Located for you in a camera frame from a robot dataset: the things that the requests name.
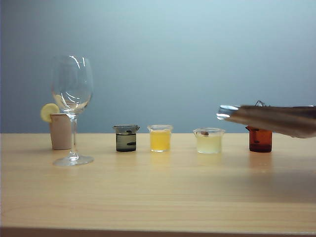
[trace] lemon slice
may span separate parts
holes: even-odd
[[[48,103],[44,105],[40,110],[40,117],[45,122],[51,122],[50,114],[57,114],[59,113],[59,108],[54,103]]]

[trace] glass base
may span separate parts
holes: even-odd
[[[71,166],[71,165],[87,164],[93,161],[94,161],[93,157],[86,157],[76,152],[69,152],[68,156],[56,160],[53,164],[57,166]]]
[[[151,149],[152,152],[168,152],[169,150],[153,150]]]
[[[198,153],[201,153],[201,154],[219,154],[221,153],[221,151],[213,151],[213,152],[210,152],[210,151],[197,151]]]

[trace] dark liquid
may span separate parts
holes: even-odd
[[[117,151],[118,152],[133,152],[136,150],[136,133],[117,136]]]
[[[272,132],[254,127],[249,130],[249,149],[252,152],[270,152],[272,150]]]
[[[271,145],[257,145],[257,144],[249,144],[249,150],[252,152],[270,152],[272,150]]]

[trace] beige cup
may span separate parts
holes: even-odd
[[[71,149],[71,123],[66,114],[51,114],[49,123],[53,150]]]

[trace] wine glass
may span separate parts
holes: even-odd
[[[89,103],[92,91],[92,71],[85,57],[56,56],[52,68],[52,95],[61,111],[71,121],[72,148],[69,154],[54,162],[54,165],[67,166],[92,162],[92,157],[78,154],[76,149],[77,116]]]

